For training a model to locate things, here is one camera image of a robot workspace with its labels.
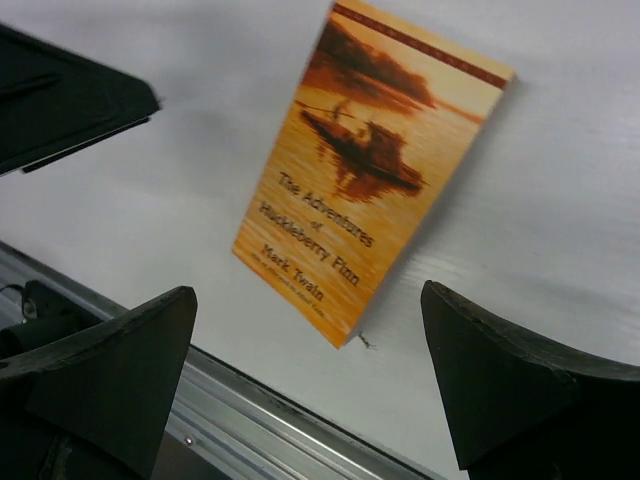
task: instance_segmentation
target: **orange book cover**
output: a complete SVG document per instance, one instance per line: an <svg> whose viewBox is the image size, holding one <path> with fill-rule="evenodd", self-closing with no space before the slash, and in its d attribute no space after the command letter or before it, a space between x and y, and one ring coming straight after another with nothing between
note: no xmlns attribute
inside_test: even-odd
<svg viewBox="0 0 640 480"><path fill-rule="evenodd" d="M234 254L342 346L512 76L365 3L338 0Z"/></svg>

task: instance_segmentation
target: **decorative border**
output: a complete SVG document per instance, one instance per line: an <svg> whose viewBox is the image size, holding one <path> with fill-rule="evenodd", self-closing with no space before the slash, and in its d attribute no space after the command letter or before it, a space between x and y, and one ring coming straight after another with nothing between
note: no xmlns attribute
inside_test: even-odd
<svg viewBox="0 0 640 480"><path fill-rule="evenodd" d="M358 22L365 27L369 27L376 32L386 35L389 38L393 38L394 40L397 40L398 42L403 43L408 47L418 50L425 55L429 55L430 57L433 57L436 60L441 61L442 63L445 63L457 70L460 70L461 72L477 78L478 80L482 80L489 85L499 88L500 90L504 90L509 83L508 80L505 80L504 78L501 78L491 72L488 72L487 70L484 70L465 60L462 60L461 58L451 55L450 53L440 50L439 48L435 48L428 43L418 40L417 38L407 35L406 33L396 30L395 28L391 28L390 26L374 20L373 18L358 13L348 7L336 3L333 7L333 11L337 14L347 17L350 20L353 20L354 22Z"/></svg>

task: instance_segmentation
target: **author name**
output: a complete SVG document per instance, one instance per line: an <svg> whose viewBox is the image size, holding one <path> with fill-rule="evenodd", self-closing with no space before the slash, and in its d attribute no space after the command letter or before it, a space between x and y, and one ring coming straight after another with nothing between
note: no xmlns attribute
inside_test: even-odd
<svg viewBox="0 0 640 480"><path fill-rule="evenodd" d="M318 284L299 268L292 268L289 260L285 256L274 252L273 247L269 244L265 243L260 253L271 261L274 266L291 276L295 283L297 283L302 289L306 290L309 295L315 298L318 302L321 302L324 299L324 292L320 290Z"/></svg>

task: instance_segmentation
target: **white surface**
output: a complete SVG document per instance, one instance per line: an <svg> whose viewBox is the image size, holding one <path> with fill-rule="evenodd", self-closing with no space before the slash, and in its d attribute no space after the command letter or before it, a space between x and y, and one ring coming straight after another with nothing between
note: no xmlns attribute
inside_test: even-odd
<svg viewBox="0 0 640 480"><path fill-rule="evenodd" d="M374 0L514 67L436 210L336 352L231 244L328 1L2 2L2 19L149 80L150 124L0 179L0 238L126 305L193 285L194 342L450 480L419 292L440 280L640 363L637 0Z"/></svg>

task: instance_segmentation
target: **book cover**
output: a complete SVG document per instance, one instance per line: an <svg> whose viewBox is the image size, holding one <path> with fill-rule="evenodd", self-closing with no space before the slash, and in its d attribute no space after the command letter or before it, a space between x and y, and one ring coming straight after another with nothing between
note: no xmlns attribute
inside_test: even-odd
<svg viewBox="0 0 640 480"><path fill-rule="evenodd" d="M234 254L342 346L512 76L372 6L338 0Z"/></svg>

